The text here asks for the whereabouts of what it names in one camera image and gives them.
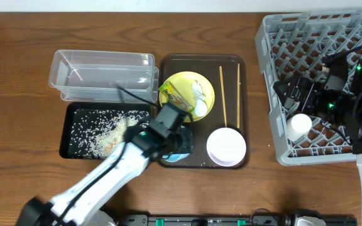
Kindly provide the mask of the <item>white paper cup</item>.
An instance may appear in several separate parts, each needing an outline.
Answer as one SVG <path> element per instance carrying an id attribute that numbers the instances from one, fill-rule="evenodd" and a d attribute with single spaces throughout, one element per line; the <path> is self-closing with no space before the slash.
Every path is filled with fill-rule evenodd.
<path id="1" fill-rule="evenodd" d="M 312 120 L 306 114 L 296 114 L 287 121 L 287 138 L 292 142 L 308 135 Z"/>

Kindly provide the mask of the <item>green snack wrapper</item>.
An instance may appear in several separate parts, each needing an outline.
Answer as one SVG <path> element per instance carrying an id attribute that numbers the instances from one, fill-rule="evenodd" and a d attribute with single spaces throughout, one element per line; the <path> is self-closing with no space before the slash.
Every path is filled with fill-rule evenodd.
<path id="1" fill-rule="evenodd" d="M 192 112 L 194 110 L 194 106 L 182 96 L 173 83 L 166 81 L 158 88 L 158 90 L 160 93 L 159 101 L 161 105 L 171 103 L 187 112 Z"/>

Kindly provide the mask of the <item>white napkin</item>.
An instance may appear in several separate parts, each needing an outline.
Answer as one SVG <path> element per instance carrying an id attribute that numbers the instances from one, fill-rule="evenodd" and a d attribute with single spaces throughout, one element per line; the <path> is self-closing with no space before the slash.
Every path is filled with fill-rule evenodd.
<path id="1" fill-rule="evenodd" d="M 205 116 L 208 112 L 208 106 L 206 104 L 206 96 L 203 93 L 203 89 L 199 81 L 195 80 L 192 83 L 192 92 L 194 94 L 195 107 L 194 112 L 196 116 Z"/>

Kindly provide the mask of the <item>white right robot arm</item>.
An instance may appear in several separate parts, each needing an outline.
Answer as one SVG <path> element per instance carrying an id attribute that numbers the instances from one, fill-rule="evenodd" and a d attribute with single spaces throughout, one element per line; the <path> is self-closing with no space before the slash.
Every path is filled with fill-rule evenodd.
<path id="1" fill-rule="evenodd" d="M 362 45 L 348 51 L 340 51 L 322 58 L 324 82 L 315 82 L 305 77 L 290 77 L 273 84 L 273 90 L 283 106 L 296 102 L 299 111 L 323 121 L 344 126 L 348 133 L 343 140 L 356 155 L 362 193 L 362 58 L 353 67 L 349 76 L 347 61 L 351 53 L 362 50 Z"/>

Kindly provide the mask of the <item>light blue bowl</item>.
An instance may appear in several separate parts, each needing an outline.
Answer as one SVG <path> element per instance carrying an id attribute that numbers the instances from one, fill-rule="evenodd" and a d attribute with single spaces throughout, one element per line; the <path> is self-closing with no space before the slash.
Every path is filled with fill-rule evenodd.
<path id="1" fill-rule="evenodd" d="M 177 161 L 185 159 L 189 155 L 190 155 L 189 153 L 185 153 L 185 154 L 168 154 L 168 155 L 163 155 L 162 160 L 164 160 L 166 162 L 169 162 L 169 163 L 175 163 Z"/>

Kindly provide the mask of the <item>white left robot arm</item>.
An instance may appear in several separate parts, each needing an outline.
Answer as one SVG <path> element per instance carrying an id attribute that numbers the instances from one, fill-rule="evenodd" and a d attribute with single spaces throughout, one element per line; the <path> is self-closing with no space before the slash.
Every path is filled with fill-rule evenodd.
<path id="1" fill-rule="evenodd" d="M 180 132 L 190 112 L 166 103 L 146 127 L 129 126 L 123 142 L 99 166 L 67 191 L 43 203 L 32 198 L 22 208 L 17 225 L 85 225 L 121 187 L 164 155 L 182 147 Z"/>

